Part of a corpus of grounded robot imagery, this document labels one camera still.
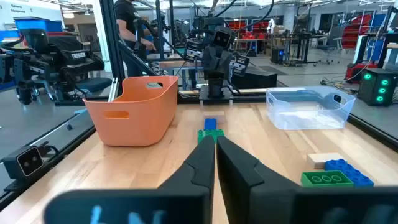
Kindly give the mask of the black standing desk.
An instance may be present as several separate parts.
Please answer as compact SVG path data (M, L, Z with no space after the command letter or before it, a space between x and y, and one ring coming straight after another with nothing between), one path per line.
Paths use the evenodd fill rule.
M308 60L308 52L311 40L312 39L326 40L328 38L328 34L301 33L301 34L294 34L293 37L297 38L298 46L297 46L297 52L295 53L295 57L290 58L289 65L298 67L299 65L312 64L314 67L316 67L318 63L317 61Z

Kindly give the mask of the orange plastic bin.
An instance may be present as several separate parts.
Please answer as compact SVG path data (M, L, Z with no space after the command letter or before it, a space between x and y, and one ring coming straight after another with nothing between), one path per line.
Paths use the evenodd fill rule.
M144 147L159 142L177 110L178 77L131 77L122 87L113 101L83 100L103 144Z

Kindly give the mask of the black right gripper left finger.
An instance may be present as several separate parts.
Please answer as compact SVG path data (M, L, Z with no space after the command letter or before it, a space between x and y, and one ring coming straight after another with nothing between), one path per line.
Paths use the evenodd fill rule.
M159 224L211 224L215 179L215 142L203 138L158 189L166 193Z

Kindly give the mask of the black aluminium frame post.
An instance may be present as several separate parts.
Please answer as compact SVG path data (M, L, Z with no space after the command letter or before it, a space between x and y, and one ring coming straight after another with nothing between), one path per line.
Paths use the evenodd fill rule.
M119 51L119 29L116 23L113 0L99 0L103 16L104 31L108 46L111 70L114 78L118 78L118 96L123 92L122 82L125 78L124 65Z

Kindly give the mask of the person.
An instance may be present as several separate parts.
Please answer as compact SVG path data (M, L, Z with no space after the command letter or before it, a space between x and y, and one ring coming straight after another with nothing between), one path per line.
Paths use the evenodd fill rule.
M116 22L119 27L119 33L121 38L125 41L126 45L132 50L137 42L136 27L134 20L136 17L140 17L135 7L133 6L134 0L117 0L114 3L114 11L116 15ZM139 41L145 45L147 50L157 50L155 45L145 38L141 38ZM135 63L125 62L127 66L128 77L141 76L139 67Z

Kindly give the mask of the black box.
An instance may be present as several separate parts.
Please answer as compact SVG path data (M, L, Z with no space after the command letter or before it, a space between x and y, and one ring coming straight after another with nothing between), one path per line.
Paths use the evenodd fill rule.
M260 89L277 86L277 73L248 68L243 77L233 75L231 83L238 89Z

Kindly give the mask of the grey office chair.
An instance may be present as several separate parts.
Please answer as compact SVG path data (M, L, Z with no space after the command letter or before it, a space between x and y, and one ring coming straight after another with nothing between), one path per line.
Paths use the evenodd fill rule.
M334 56L341 51L341 38L344 28L336 26L331 28L326 43L317 45L317 49L324 54L318 59L318 63L331 64L334 62Z

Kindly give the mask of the black computer tower green lights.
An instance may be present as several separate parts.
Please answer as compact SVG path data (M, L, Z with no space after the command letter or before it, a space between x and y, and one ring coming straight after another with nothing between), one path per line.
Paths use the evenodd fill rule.
M398 84L398 73L383 68L366 68L361 75L358 98L369 106L389 106Z

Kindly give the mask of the black neighbouring station frame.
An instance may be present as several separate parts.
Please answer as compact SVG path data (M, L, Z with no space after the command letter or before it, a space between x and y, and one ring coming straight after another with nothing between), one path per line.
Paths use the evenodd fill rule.
M165 58L165 52L164 52L164 44L168 45L171 49L173 46L170 44L170 42L164 37L163 33L163 23L162 23L162 13L160 10L160 0L155 0L155 11L156 11L156 19L157 19L157 36L158 36L158 45L159 49L158 52L160 54L160 61L167 61L167 58Z

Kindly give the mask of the red storage shelf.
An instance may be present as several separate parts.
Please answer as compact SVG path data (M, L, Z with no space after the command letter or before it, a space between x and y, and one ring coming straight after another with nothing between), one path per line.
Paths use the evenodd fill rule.
M370 29L371 14L365 14L355 17L345 25L341 36L341 44L343 49L354 49L356 47L360 35L364 35Z

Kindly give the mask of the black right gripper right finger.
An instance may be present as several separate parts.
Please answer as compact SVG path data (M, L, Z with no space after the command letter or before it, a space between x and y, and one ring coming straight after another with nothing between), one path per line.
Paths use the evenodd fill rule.
M229 224L289 224L299 185L228 138L217 139L217 166Z

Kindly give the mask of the clear plastic bin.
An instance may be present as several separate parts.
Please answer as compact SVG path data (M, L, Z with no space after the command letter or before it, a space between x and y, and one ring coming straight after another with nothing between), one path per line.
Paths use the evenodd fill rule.
M283 130L342 129L355 99L330 86L269 88L267 116Z

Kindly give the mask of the blue plastic crate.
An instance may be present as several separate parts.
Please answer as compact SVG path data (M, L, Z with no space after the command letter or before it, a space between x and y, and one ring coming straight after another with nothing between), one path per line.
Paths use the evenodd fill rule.
M52 21L39 17L14 17L18 30L21 29L43 29L46 32L63 32L61 21Z

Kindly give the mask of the green toy brick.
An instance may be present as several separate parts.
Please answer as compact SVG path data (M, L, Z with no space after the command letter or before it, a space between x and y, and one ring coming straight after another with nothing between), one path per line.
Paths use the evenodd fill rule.
M339 170L303 172L301 183L304 187L354 187L354 183Z
M199 144L204 137L211 136L214 142L217 142L219 136L224 136L224 131L222 129L201 129L197 132L197 143Z

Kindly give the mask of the red storage bins rack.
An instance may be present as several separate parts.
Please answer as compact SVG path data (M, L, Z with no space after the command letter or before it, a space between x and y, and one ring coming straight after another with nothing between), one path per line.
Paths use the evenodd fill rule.
M251 21L247 19L234 19L227 21L232 31L237 31L240 28L248 25ZM267 35L267 28L269 19L254 24L252 27L244 28L236 35L238 39L265 39Z

